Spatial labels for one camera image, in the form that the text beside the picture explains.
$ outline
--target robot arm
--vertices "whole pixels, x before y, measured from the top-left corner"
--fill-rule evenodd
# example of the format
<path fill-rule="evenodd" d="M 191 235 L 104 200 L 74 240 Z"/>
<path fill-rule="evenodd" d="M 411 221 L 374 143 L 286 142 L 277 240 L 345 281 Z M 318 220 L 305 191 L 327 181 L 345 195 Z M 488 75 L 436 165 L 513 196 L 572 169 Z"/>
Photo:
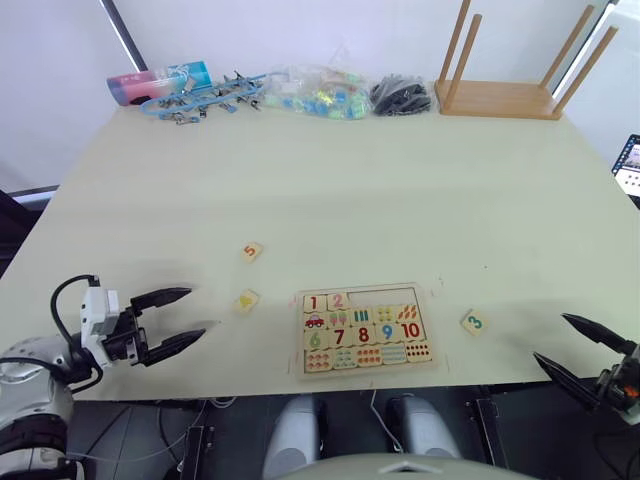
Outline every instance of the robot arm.
<path fill-rule="evenodd" d="M 81 331 L 70 335 L 57 312 L 57 296 L 73 281 L 87 280 Z M 0 355 L 0 479 L 82 479 L 81 467 L 66 458 L 67 426 L 73 393 L 97 384 L 103 369 L 119 360 L 145 366 L 180 353 L 204 329 L 184 332 L 149 348 L 137 319 L 149 307 L 161 307 L 187 295 L 187 288 L 167 288 L 131 299 L 120 311 L 114 290 L 98 277 L 74 277 L 56 289 L 51 311 L 61 335 L 24 340 Z M 70 385 L 94 380 L 73 390 Z"/>
<path fill-rule="evenodd" d="M 568 313 L 562 316 L 582 335 L 605 344 L 624 358 L 611 369 L 604 369 L 591 388 L 585 387 L 562 365 L 536 352 L 533 355 L 538 364 L 587 410 L 593 411 L 604 404 L 616 410 L 630 425 L 640 423 L 640 346 L 597 322 Z"/>

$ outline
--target number puzzle tile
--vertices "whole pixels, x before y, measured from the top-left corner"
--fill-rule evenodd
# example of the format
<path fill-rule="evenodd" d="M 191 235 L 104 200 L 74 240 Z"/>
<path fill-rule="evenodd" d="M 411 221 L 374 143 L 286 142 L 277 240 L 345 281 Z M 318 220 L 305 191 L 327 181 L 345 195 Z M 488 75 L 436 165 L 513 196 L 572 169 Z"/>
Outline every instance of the number puzzle tile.
<path fill-rule="evenodd" d="M 334 328 L 329 330 L 330 347 L 350 347 L 353 345 L 351 327 Z"/>
<path fill-rule="evenodd" d="M 382 365 L 380 345 L 365 346 L 355 349 L 356 362 L 359 367 L 376 367 Z"/>
<path fill-rule="evenodd" d="M 361 327 L 351 327 L 354 345 L 368 345 L 376 343 L 376 335 L 373 325 L 363 325 Z"/>
<path fill-rule="evenodd" d="M 249 313 L 256 303 L 258 303 L 259 299 L 260 296 L 256 292 L 245 290 L 238 299 L 233 302 L 233 309 L 238 313 Z"/>
<path fill-rule="evenodd" d="M 330 293 L 327 295 L 327 308 L 333 310 L 346 310 L 349 308 L 349 297 L 346 292 Z"/>
<path fill-rule="evenodd" d="M 307 297 L 304 297 L 305 313 L 324 312 L 326 310 L 327 310 L 326 295 L 309 295 Z"/>
<path fill-rule="evenodd" d="M 471 335 L 477 337 L 489 326 L 489 322 L 477 310 L 469 310 L 462 319 L 462 326 Z"/>
<path fill-rule="evenodd" d="M 327 314 L 329 328 L 349 327 L 351 322 L 351 312 L 349 310 L 338 310 Z"/>
<path fill-rule="evenodd" d="M 373 312 L 370 308 L 352 308 L 350 311 L 351 326 L 373 325 Z"/>
<path fill-rule="evenodd" d="M 431 361 L 431 347 L 427 342 L 405 343 L 404 348 L 407 351 L 407 360 L 410 363 Z"/>
<path fill-rule="evenodd" d="M 404 343 L 393 343 L 390 345 L 382 345 L 382 363 L 385 365 L 395 365 L 397 363 L 407 362 L 407 352 Z"/>
<path fill-rule="evenodd" d="M 259 243 L 249 242 L 242 249 L 242 257 L 247 263 L 253 262 L 262 253 L 263 247 Z"/>
<path fill-rule="evenodd" d="M 395 323 L 395 307 L 393 305 L 380 305 L 373 308 L 373 323 Z"/>
<path fill-rule="evenodd" d="M 333 368 L 344 370 L 345 368 L 356 368 L 356 347 L 339 348 L 333 353 Z"/>
<path fill-rule="evenodd" d="M 416 304 L 399 305 L 395 309 L 396 321 L 402 322 L 420 322 L 420 312 Z"/>
<path fill-rule="evenodd" d="M 329 325 L 327 312 L 305 313 L 303 316 L 305 330 L 324 330 Z"/>
<path fill-rule="evenodd" d="M 328 330 L 307 330 L 304 332 L 305 350 L 324 350 L 329 346 Z"/>
<path fill-rule="evenodd" d="M 406 342 L 424 340 L 424 329 L 421 322 L 407 322 L 398 325 L 402 329 L 402 339 Z"/>
<path fill-rule="evenodd" d="M 395 343 L 404 340 L 402 326 L 397 323 L 383 323 L 375 325 L 378 343 Z"/>
<path fill-rule="evenodd" d="M 333 350 L 323 350 L 320 352 L 305 352 L 304 370 L 308 373 L 326 372 L 333 367 Z"/>

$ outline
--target plastic bag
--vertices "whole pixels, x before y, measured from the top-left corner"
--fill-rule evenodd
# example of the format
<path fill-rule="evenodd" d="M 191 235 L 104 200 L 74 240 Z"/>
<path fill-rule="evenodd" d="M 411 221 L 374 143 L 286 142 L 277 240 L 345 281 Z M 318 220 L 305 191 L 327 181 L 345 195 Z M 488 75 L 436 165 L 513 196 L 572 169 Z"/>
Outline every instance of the plastic bag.
<path fill-rule="evenodd" d="M 371 111 L 360 75 L 321 66 L 291 66 L 271 73 L 264 104 L 339 120 L 355 120 Z"/>
<path fill-rule="evenodd" d="M 432 96 L 420 77 L 388 75 L 371 89 L 369 99 L 376 115 L 412 115 L 429 111 Z"/>

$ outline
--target number 10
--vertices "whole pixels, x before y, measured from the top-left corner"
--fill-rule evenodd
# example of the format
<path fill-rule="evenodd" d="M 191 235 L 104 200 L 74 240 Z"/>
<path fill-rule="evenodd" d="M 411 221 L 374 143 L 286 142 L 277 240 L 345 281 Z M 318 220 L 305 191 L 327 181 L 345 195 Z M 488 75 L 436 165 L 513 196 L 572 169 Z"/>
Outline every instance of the number 10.
<path fill-rule="evenodd" d="M 420 328 L 416 323 L 410 323 L 408 325 L 403 323 L 402 328 L 404 328 L 404 336 L 407 338 L 420 336 Z"/>

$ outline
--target white table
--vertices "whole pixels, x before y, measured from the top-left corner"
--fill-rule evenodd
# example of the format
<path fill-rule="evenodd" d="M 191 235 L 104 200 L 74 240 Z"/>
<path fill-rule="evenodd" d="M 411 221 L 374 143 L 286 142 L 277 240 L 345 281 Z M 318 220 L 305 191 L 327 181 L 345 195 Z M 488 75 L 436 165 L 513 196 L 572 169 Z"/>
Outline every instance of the white table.
<path fill-rule="evenodd" d="M 121 303 L 191 285 L 141 324 L 152 343 L 208 332 L 153 367 L 107 371 L 82 398 L 545 380 L 534 350 L 595 376 L 618 356 L 560 314 L 640 337 L 638 231 L 633 205 L 565 119 L 339 122 L 240 109 L 177 127 L 123 109 L 0 281 L 0 347 L 53 333 L 52 290 L 86 272 Z M 241 248 L 252 240 L 265 251 L 248 265 Z M 437 368 L 296 377 L 296 291 L 396 282 L 426 292 Z M 84 288 L 61 298 L 72 331 Z M 245 288 L 261 300 L 242 317 L 231 305 Z M 459 324 L 472 307 L 491 321 L 477 338 Z"/>

